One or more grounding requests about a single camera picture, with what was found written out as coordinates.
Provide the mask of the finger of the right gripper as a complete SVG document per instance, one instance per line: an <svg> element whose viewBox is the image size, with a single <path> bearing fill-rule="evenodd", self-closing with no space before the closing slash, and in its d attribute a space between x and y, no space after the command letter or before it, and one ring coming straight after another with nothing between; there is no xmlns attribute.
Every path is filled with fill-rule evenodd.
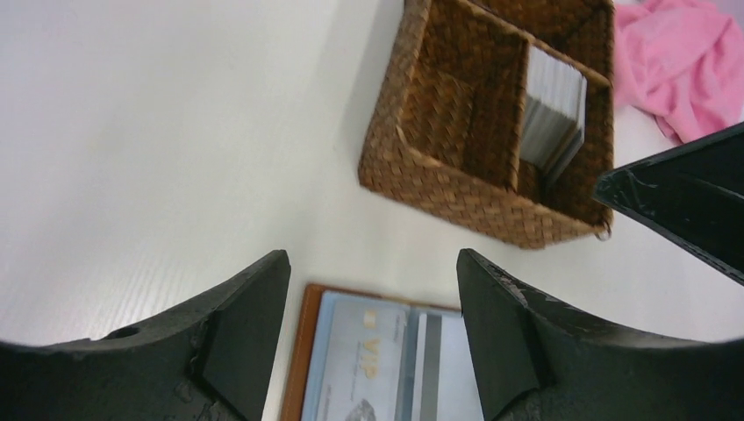
<svg viewBox="0 0 744 421"><path fill-rule="evenodd" d="M593 197L743 282L743 125L597 179Z"/></svg>

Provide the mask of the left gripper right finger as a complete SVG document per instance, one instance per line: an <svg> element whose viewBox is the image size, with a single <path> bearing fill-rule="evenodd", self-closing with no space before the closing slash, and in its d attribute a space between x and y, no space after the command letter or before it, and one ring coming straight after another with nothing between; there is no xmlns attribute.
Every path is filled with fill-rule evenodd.
<svg viewBox="0 0 744 421"><path fill-rule="evenodd" d="M678 339L599 318L472 249L456 271L486 419L742 419L741 340Z"/></svg>

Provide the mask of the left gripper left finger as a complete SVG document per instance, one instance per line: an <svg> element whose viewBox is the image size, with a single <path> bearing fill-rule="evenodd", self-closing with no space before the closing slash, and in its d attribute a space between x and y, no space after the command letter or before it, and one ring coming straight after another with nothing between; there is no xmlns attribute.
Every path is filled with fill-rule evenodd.
<svg viewBox="0 0 744 421"><path fill-rule="evenodd" d="M290 260L231 279L99 340L1 345L4 420L259 420Z"/></svg>

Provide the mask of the brown leather card holder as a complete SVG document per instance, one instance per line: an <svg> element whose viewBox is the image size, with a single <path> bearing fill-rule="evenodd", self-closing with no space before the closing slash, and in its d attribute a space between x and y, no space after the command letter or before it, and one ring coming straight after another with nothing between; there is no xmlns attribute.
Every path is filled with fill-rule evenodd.
<svg viewBox="0 0 744 421"><path fill-rule="evenodd" d="M321 298L326 291L382 299L383 301L402 303L413 307L423 307L428 310L457 311L461 313L461 308L449 305L416 301L401 296L384 295L359 289L346 289L315 282L308 283L304 288L297 330L287 372L287 380L284 387L282 407L278 417L281 421L299 421L301 419L304 390L309 377L311 351L317 330Z"/></svg>

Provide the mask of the white credit card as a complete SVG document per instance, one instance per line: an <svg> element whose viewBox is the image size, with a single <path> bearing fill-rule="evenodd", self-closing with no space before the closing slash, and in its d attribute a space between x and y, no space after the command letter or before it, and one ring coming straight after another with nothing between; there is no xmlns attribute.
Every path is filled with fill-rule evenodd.
<svg viewBox="0 0 744 421"><path fill-rule="evenodd" d="M331 294L317 420L394 420L409 308Z"/></svg>

